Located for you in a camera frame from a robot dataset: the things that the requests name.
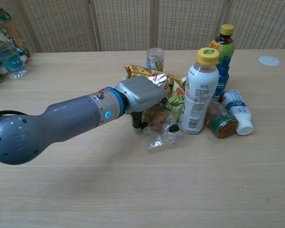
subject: blue ring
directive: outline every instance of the blue ring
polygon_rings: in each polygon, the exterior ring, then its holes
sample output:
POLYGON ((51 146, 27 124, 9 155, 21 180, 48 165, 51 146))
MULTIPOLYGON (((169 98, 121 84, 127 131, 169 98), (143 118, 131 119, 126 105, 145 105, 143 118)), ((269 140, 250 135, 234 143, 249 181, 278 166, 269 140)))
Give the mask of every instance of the blue ring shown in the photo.
POLYGON ((119 112, 119 116, 118 116, 118 118, 119 118, 124 114, 124 106, 123 106, 124 103, 123 103, 122 97, 119 95, 119 93, 116 90, 114 90, 112 88, 109 88, 108 90, 116 96, 116 98, 119 102, 119 108, 120 108, 120 112, 119 112))

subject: clear plastic bag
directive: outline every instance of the clear plastic bag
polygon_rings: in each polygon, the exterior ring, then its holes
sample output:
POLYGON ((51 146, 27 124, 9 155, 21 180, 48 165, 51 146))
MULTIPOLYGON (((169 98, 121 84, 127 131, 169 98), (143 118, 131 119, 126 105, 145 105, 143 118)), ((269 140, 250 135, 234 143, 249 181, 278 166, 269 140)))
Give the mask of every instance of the clear plastic bag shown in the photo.
POLYGON ((183 139, 173 113, 167 110, 164 111, 167 118, 163 123, 160 133, 152 130, 150 124, 142 130, 143 143, 149 151, 176 148, 178 142, 183 139))

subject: water bottle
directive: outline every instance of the water bottle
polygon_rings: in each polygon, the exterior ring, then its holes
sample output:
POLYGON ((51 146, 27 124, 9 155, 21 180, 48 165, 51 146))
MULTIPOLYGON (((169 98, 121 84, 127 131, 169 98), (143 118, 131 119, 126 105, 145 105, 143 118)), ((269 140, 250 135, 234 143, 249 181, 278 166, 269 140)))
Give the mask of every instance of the water bottle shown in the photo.
POLYGON ((28 73, 16 47, 0 30, 0 60, 11 78, 20 78, 28 73))

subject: white cap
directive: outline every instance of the white cap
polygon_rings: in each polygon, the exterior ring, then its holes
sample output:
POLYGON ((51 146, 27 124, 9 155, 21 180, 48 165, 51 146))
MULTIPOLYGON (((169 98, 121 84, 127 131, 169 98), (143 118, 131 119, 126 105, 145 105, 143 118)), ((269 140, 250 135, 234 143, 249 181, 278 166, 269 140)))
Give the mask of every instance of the white cap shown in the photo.
POLYGON ((253 131, 253 126, 249 120, 245 120, 244 118, 241 120, 238 119, 237 134, 248 135, 252 133, 252 131, 253 131))

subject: black cable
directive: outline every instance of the black cable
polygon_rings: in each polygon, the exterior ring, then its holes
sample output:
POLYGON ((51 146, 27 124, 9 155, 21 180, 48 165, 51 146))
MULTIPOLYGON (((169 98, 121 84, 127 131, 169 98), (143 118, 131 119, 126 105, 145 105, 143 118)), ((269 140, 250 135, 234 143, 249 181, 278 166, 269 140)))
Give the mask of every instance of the black cable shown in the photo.
POLYGON ((0 115, 27 115, 27 114, 18 111, 3 110, 0 111, 0 115))

